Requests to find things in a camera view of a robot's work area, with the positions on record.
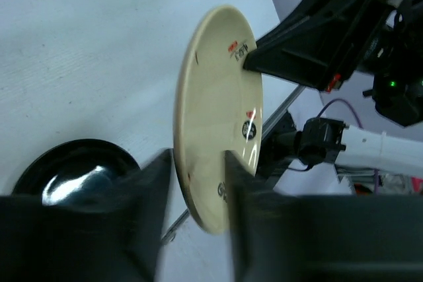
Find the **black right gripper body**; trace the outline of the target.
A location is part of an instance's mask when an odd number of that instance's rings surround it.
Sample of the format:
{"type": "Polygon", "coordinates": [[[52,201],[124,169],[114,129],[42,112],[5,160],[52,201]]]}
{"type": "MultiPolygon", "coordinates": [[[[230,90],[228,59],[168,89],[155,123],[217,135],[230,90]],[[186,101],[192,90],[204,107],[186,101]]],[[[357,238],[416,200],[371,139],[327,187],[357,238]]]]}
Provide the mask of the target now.
{"type": "Polygon", "coordinates": [[[422,0],[353,0],[357,70],[373,75],[376,111],[400,126],[422,122],[422,0]]]}

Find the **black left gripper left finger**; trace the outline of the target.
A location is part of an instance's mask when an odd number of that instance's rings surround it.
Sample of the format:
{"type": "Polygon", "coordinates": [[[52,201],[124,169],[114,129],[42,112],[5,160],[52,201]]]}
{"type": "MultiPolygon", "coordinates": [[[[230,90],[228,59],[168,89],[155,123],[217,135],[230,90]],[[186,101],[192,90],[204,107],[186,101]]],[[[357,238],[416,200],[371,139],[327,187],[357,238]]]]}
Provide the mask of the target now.
{"type": "Polygon", "coordinates": [[[2,281],[153,281],[172,170],[170,149],[71,206],[1,198],[2,281]]]}

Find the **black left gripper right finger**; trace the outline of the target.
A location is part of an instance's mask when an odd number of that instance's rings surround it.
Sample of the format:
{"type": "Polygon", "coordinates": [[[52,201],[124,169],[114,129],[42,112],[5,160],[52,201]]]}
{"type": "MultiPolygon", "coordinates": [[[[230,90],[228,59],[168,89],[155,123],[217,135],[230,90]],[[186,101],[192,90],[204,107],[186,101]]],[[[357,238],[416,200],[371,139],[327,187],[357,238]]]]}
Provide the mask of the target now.
{"type": "Polygon", "coordinates": [[[275,192],[224,154],[236,281],[421,281],[419,195],[275,192]]]}

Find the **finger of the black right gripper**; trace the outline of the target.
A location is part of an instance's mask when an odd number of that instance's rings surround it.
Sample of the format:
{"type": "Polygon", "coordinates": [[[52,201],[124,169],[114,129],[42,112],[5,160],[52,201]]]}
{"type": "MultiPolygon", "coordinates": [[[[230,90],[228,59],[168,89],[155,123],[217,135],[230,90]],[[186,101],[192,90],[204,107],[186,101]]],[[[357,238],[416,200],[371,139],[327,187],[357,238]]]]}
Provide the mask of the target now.
{"type": "Polygon", "coordinates": [[[319,91],[339,87],[386,17],[384,0],[302,0],[261,37],[243,67],[319,91]]]}

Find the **black plate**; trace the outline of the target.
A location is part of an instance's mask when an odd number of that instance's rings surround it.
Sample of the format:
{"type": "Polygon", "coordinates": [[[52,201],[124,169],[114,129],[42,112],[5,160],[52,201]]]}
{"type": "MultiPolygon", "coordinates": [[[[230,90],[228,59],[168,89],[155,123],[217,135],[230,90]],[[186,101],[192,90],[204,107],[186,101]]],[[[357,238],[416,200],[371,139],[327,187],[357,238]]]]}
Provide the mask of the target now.
{"type": "Polygon", "coordinates": [[[20,175],[13,194],[33,195],[44,205],[71,205],[85,194],[112,187],[139,169],[123,148],[100,139],[76,139],[51,148],[20,175]]]}

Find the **beige plate with calligraphy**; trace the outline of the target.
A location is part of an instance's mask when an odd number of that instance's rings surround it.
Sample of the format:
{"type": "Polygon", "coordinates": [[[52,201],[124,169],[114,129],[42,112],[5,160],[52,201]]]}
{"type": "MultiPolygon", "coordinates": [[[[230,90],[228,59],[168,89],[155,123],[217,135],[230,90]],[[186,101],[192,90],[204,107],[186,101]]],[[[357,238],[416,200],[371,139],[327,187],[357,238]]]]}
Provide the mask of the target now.
{"type": "Polygon", "coordinates": [[[245,16],[222,5],[210,10],[197,26],[180,69],[174,164],[192,218],[210,234],[221,234],[228,227],[224,152],[235,152],[250,173],[258,165],[262,76],[243,68],[255,48],[245,16]]]}

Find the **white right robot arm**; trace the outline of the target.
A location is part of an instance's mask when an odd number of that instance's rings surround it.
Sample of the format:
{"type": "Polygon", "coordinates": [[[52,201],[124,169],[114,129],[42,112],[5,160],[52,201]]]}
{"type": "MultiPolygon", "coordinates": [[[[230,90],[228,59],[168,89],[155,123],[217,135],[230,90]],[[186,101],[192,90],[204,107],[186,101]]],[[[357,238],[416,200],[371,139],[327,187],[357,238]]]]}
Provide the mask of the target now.
{"type": "MultiPolygon", "coordinates": [[[[330,92],[353,72],[373,77],[363,96],[401,127],[422,122],[422,0],[302,0],[263,36],[243,67],[330,92]]],[[[422,175],[422,144],[346,125],[307,120],[275,143],[304,165],[322,162],[422,175]]]]}

